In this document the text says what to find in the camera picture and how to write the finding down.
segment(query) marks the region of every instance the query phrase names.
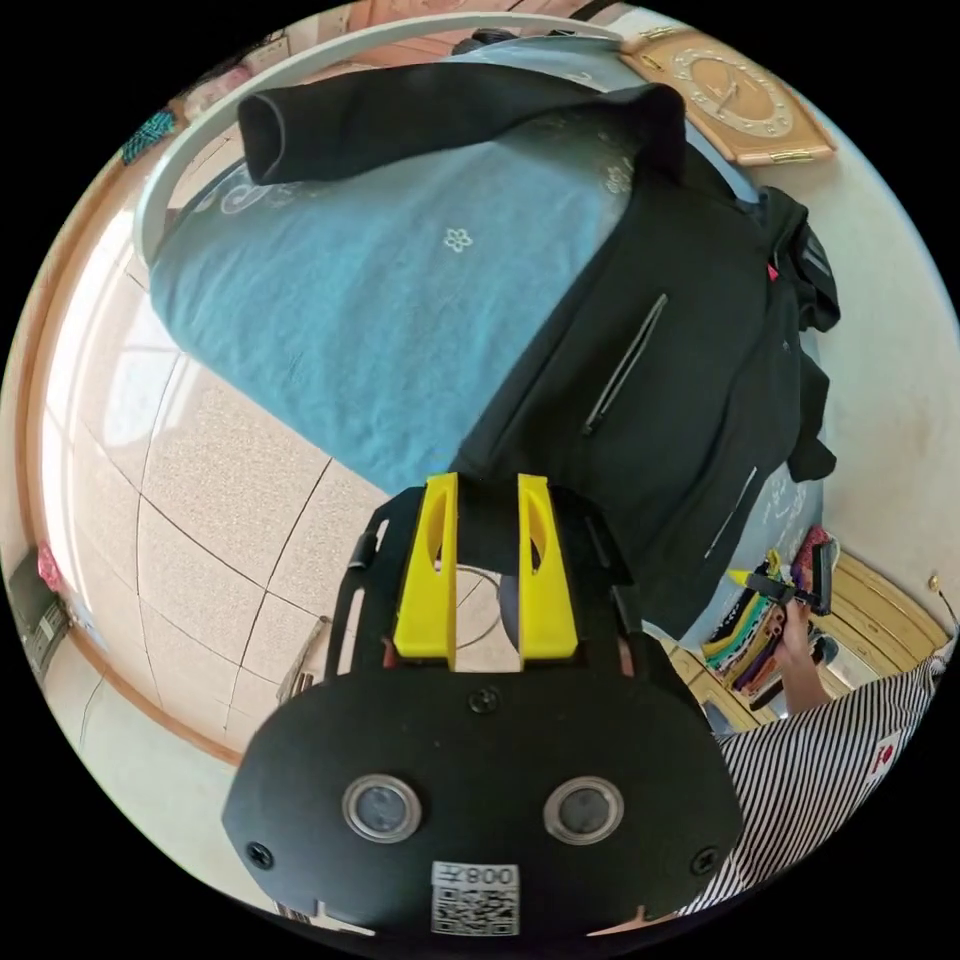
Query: striped shirt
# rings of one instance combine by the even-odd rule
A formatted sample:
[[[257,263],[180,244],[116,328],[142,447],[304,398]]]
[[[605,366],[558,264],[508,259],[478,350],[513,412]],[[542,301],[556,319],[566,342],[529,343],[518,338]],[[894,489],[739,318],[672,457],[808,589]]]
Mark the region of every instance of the striped shirt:
[[[776,876],[812,853],[876,789],[923,719],[957,636],[908,673],[746,733],[718,735],[743,810],[733,852],[679,916]]]

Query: jacket zipper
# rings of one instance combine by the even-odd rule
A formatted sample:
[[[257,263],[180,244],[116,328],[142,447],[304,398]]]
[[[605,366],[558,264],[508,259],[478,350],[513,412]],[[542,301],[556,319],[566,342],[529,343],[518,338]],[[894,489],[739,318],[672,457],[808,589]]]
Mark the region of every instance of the jacket zipper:
[[[717,535],[713,538],[713,542],[707,547],[707,552],[703,555],[703,559],[706,560],[711,553],[713,553],[713,548],[719,543],[720,538],[723,536],[723,531],[727,529],[730,525],[730,521],[733,519],[733,515],[740,508],[740,504],[743,503],[743,498],[747,495],[747,490],[750,488],[750,484],[753,482],[753,478],[757,475],[757,468],[754,467],[750,471],[750,476],[747,477],[747,482],[743,485],[743,489],[740,491],[740,496],[737,497],[737,502],[733,505],[733,509],[730,513],[727,514],[727,519],[723,521],[723,526],[717,531]]]
[[[589,437],[597,427],[600,426],[600,422],[607,415],[607,411],[613,405],[614,400],[617,399],[617,394],[620,393],[621,388],[624,383],[626,383],[627,377],[630,376],[637,361],[643,355],[644,350],[646,350],[650,342],[650,337],[657,325],[657,321],[660,319],[660,314],[663,313],[663,308],[666,305],[667,295],[661,293],[660,296],[657,297],[654,305],[650,308],[650,311],[643,318],[643,323],[640,324],[637,335],[630,342],[626,353],[624,353],[622,359],[617,364],[616,370],[613,371],[612,376],[601,391],[600,397],[593,405],[590,415],[584,422],[583,435],[585,437]]]

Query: camera lens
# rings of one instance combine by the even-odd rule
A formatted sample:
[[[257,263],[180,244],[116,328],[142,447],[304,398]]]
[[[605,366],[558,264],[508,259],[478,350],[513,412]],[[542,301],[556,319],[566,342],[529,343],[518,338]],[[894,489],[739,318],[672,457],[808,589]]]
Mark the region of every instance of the camera lens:
[[[622,818],[620,791],[599,777],[568,780],[554,790],[543,810],[547,832],[574,846],[605,840]]]
[[[343,814],[350,827],[365,839],[399,843],[416,832],[422,810],[417,795],[402,780],[371,774],[347,787]]]

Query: label sticker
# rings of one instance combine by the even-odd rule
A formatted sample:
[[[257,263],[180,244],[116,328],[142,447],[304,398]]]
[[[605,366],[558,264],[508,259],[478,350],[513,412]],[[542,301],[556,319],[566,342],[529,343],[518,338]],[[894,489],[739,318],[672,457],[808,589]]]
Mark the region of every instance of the label sticker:
[[[512,937],[520,932],[520,870],[506,864],[434,863],[434,933]]]
[[[870,766],[867,767],[866,786],[876,783],[893,766],[893,761],[897,758],[897,749],[900,746],[900,740],[903,731],[898,730],[891,733],[889,737],[884,737],[874,748],[873,755],[870,758]]]

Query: screw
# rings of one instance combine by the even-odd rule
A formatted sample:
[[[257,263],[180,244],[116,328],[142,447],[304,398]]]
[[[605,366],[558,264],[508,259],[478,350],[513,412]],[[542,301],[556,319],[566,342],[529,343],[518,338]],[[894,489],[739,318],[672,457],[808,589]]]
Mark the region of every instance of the screw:
[[[500,695],[493,687],[482,687],[467,697],[467,705],[474,713],[493,713],[500,706]]]
[[[709,873],[717,862],[717,848],[706,847],[690,863],[690,872],[697,877]]]
[[[262,843],[248,843],[247,857],[261,870],[269,870],[273,866],[273,854]]]

